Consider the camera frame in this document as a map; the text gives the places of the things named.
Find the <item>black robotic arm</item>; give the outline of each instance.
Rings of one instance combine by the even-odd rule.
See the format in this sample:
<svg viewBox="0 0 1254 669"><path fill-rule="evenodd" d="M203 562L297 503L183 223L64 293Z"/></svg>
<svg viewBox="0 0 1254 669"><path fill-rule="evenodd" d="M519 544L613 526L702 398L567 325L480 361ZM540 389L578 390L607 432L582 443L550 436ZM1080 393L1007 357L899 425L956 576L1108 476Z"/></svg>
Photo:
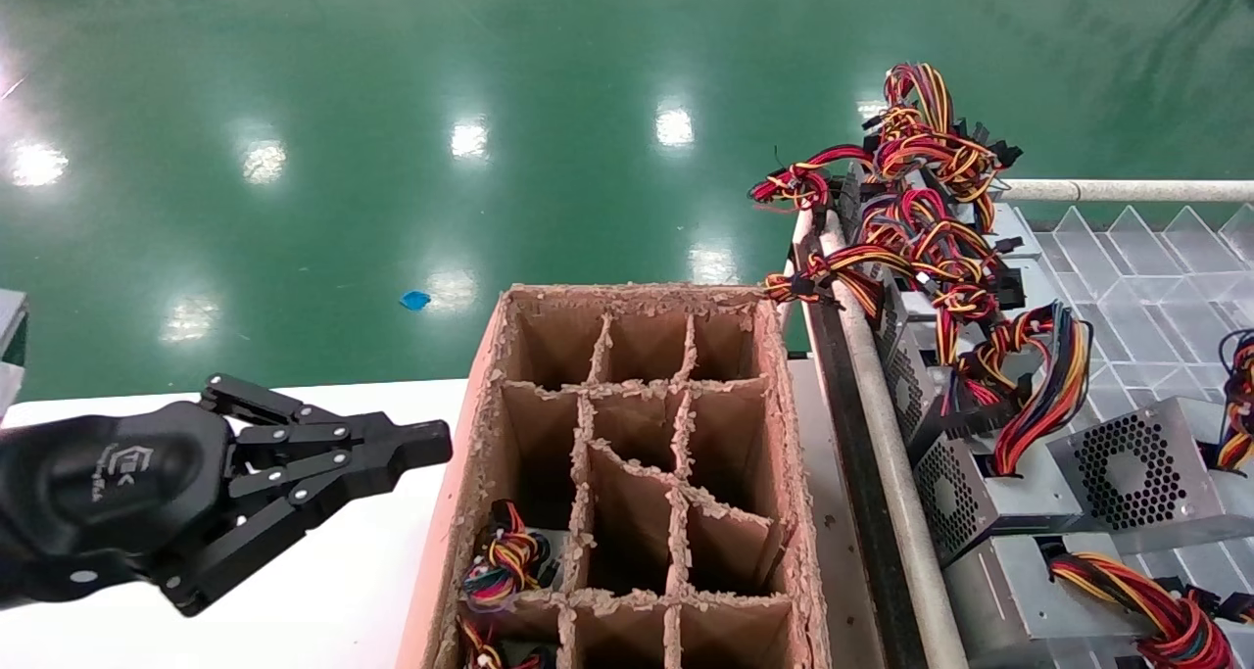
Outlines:
<svg viewBox="0 0 1254 669"><path fill-rule="evenodd" d="M350 500L451 456L444 422L341 417L222 374L199 403L6 429L0 610L149 581L193 616Z"/></svg>

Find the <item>white table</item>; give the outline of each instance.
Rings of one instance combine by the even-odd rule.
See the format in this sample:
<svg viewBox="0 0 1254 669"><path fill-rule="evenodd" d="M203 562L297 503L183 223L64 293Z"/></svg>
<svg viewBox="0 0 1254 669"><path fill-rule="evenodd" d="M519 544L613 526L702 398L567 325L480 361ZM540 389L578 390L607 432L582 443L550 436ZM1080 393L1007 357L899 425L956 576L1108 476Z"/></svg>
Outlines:
<svg viewBox="0 0 1254 669"><path fill-rule="evenodd" d="M835 459L831 420L814 364L790 363L834 654L883 665ZM395 423L444 419L456 431L466 380L425 380L280 392L337 414L385 412ZM4 427L82 414L152 412L194 394L31 402ZM391 495L359 500L186 619L147 584L85 600L0 613L0 668L393 669L444 466L406 473Z"/></svg>

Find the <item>cardboard box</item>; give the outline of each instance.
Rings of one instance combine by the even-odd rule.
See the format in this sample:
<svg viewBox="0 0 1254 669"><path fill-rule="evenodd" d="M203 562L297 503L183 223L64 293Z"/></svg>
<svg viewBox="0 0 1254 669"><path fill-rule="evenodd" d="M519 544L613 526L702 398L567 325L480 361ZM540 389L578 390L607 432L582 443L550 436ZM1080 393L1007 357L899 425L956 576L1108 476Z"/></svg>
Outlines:
<svg viewBox="0 0 1254 669"><path fill-rule="evenodd" d="M515 286L470 374L400 669L461 669L494 500L568 530L561 591L490 616L561 669L828 668L826 606L775 310L747 287Z"/></svg>

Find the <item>white pipe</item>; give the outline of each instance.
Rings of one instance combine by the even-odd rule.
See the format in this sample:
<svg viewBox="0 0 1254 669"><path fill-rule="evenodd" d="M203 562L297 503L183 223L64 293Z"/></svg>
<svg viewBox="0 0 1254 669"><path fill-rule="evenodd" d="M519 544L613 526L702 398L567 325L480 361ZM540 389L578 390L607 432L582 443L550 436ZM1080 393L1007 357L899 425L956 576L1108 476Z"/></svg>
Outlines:
<svg viewBox="0 0 1254 669"><path fill-rule="evenodd" d="M1007 201L1254 202L1254 181L1216 179L1004 179Z"/></svg>
<svg viewBox="0 0 1254 669"><path fill-rule="evenodd" d="M810 222L809 211L798 213L796 231L793 233L795 240L800 240L798 236L805 236L810 231ZM819 236L819 242L824 254L831 255L844 247L845 241L840 231L830 228L839 226L839 218L834 212L828 212L826 223L829 230ZM841 304L858 304L849 287L840 280L831 281L831 292ZM801 311L806 315L806 329L810 333L810 341L814 343L814 325L810 323L809 311ZM884 486L888 516L902 554L905 584L910 589L910 604L919 625L928 666L967 669L967 654L962 649L962 639L958 636L958 625L954 624L949 595L940 576L932 535L923 517L923 506L914 487L914 474L905 454L902 432L897 425L893 400L888 394L884 369L872 340L870 325L858 308L841 309L840 323L849 345L849 359L858 380L858 395L867 414L867 431L875 452L875 466ZM819 383L826 387L823 378L819 378Z"/></svg>

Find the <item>green epoxy floor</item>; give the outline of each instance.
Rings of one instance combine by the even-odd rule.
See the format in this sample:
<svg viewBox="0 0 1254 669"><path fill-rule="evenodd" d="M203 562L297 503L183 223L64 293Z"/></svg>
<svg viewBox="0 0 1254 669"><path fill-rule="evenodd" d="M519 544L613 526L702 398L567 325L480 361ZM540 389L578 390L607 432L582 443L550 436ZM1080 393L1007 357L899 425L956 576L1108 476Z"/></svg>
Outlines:
<svg viewBox="0 0 1254 669"><path fill-rule="evenodd" d="M512 282L756 281L745 190L899 60L1012 176L1254 177L1254 0L0 0L23 397L460 377Z"/></svg>

